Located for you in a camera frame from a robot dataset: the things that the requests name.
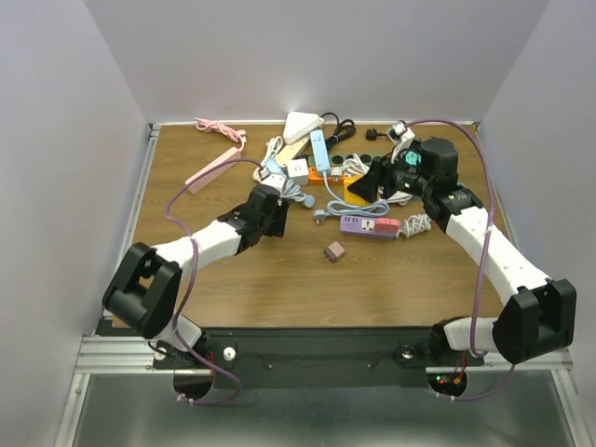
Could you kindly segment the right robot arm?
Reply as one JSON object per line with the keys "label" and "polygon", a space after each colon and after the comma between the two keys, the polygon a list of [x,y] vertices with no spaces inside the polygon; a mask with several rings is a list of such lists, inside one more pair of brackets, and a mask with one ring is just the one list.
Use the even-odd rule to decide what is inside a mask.
{"label": "right robot arm", "polygon": [[413,147],[420,155],[416,165],[400,156],[376,157],[349,191],[367,201],[397,192],[420,197],[425,214],[476,262],[503,304],[497,318],[440,323],[439,334],[428,341],[429,355],[449,363],[462,351],[496,352],[519,364],[568,347],[574,339],[576,288],[532,265],[494,226],[481,200],[458,181],[458,153],[451,142],[431,138]]}

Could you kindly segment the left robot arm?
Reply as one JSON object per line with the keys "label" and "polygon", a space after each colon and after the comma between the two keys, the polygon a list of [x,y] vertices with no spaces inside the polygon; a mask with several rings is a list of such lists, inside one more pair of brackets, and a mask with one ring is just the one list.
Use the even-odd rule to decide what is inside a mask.
{"label": "left robot arm", "polygon": [[268,185],[255,186],[245,203],[194,234],[168,243],[131,245],[103,297],[103,307],[146,340],[175,347],[188,367],[207,356],[202,331],[175,307],[184,279],[192,287],[198,269],[240,254],[262,237],[283,237],[289,200]]}

